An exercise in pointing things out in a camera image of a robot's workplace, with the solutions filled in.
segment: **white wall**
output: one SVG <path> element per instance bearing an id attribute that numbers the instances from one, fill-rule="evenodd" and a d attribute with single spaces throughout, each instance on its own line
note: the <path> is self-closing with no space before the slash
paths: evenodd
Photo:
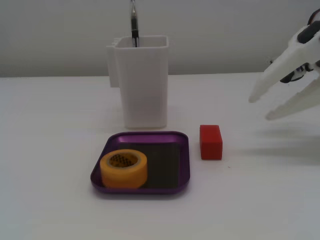
<path id="1" fill-rule="evenodd" d="M 136 0 L 141 35 L 169 36 L 170 74 L 263 71 L 319 0 Z M 130 0 L 1 0 L 0 76 L 107 75 Z"/>

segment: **white plastic cup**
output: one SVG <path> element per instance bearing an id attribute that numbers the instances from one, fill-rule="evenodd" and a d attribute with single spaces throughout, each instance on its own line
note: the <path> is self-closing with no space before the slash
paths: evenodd
<path id="1" fill-rule="evenodd" d="M 162 128 L 167 125 L 167 36 L 115 38 L 107 46 L 111 87 L 120 87 L 124 124 L 127 128 Z"/>

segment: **white robotic claw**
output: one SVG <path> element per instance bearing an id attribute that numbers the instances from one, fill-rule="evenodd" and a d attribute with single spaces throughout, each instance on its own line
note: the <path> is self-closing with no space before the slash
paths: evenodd
<path id="1" fill-rule="evenodd" d="M 292 37 L 288 48 L 261 74 L 249 97 L 249 102 L 258 101 L 279 80 L 283 82 L 289 78 L 290 81 L 295 75 L 293 70 L 302 66 L 308 71 L 313 69 L 320 74 L 320 20 L 303 27 Z M 316 105 L 320 105 L 320 77 L 285 104 L 270 111 L 266 118 L 268 120 L 283 118 Z"/>

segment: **metal tray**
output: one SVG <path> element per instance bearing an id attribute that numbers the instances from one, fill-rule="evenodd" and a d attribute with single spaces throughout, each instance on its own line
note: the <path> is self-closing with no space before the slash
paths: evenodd
<path id="1" fill-rule="evenodd" d="M 148 179 L 137 189 L 105 187 L 101 181 L 100 160 L 118 149 L 134 149 L 147 156 Z M 106 194 L 175 194 L 190 179 L 189 140 L 177 131 L 121 132 L 111 136 L 91 173 L 91 183 Z"/>

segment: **pen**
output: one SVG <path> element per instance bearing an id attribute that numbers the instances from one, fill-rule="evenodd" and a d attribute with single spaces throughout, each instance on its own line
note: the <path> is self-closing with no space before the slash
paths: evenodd
<path id="1" fill-rule="evenodd" d="M 131 34 L 132 34 L 132 46 L 139 47 L 139 30 L 138 30 L 138 18 L 136 12 L 135 0 L 131 0 Z"/>

